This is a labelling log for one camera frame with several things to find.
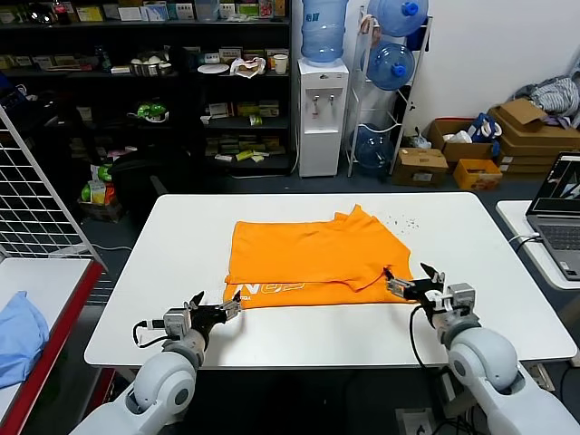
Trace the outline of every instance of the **water cooler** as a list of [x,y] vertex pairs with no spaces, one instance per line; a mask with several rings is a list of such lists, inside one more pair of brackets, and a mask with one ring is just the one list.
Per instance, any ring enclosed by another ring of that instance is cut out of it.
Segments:
[[343,136],[348,69],[341,59],[332,63],[298,61],[300,177],[334,176]]

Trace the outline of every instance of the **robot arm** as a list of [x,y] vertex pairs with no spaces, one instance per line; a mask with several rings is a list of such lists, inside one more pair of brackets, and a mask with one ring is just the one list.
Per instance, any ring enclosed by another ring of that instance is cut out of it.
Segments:
[[473,313],[475,290],[444,288],[445,275],[422,265],[430,279],[403,281],[387,274],[389,290],[420,302],[449,354],[449,367],[488,416],[493,435],[580,434],[580,425],[517,361],[513,344],[482,327]]
[[113,402],[87,416],[72,435],[153,435],[179,419],[193,398],[196,373],[203,364],[209,332],[241,311],[240,294],[221,305],[200,305],[203,293],[184,308],[163,316],[169,337],[163,351],[148,359],[135,381]]

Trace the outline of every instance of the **water jug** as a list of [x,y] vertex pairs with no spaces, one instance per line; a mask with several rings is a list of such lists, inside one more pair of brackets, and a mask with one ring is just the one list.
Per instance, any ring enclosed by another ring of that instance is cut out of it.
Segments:
[[348,0],[303,0],[302,55],[314,63],[343,56],[344,17]]
[[371,0],[367,12],[379,20],[383,34],[407,36],[427,18],[429,0]]
[[[364,55],[361,69],[364,67]],[[408,82],[415,71],[412,52],[399,43],[380,42],[371,49],[366,76],[378,88],[395,91]]]
[[[370,129],[380,130],[374,124],[364,124]],[[351,133],[351,143],[353,143],[354,131]],[[376,175],[391,164],[394,153],[392,144],[384,137],[384,133],[375,133],[363,125],[359,126],[359,133],[356,137],[356,148],[354,157],[369,175]]]

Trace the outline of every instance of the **orange t-shirt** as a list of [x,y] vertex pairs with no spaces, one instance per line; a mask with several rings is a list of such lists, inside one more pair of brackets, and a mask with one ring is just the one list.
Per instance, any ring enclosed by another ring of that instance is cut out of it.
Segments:
[[387,290],[383,270],[412,279],[409,255],[360,206],[330,222],[238,222],[224,300],[241,290],[245,308],[404,302]]

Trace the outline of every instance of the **white table surface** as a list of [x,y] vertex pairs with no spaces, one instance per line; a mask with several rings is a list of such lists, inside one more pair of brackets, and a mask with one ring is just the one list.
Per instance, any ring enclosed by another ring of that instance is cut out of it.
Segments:
[[[477,290],[482,323],[504,334],[521,360],[568,359],[576,346],[478,198],[470,193],[356,195],[166,195],[153,208],[104,309],[84,357],[87,363],[141,366],[160,350],[139,349],[131,328],[160,318],[197,292],[220,303],[231,237],[238,220],[330,220],[360,204],[420,262],[445,271],[448,284]],[[409,304],[361,304],[246,310],[210,335],[205,368],[417,366],[409,341]],[[424,315],[417,346],[430,365],[447,362]]]
[[[532,201],[499,201],[496,205],[501,218],[506,222],[509,230],[514,236],[527,235],[535,233],[526,219],[526,211]],[[543,243],[526,243],[521,250],[525,250],[532,262],[539,270],[545,280],[556,290],[580,290],[580,281],[568,281],[559,267],[556,265],[554,258],[550,256]]]
[[[0,263],[0,309],[19,291],[43,314],[50,329],[91,263],[84,259],[7,258]],[[0,421],[21,384],[0,389]]]

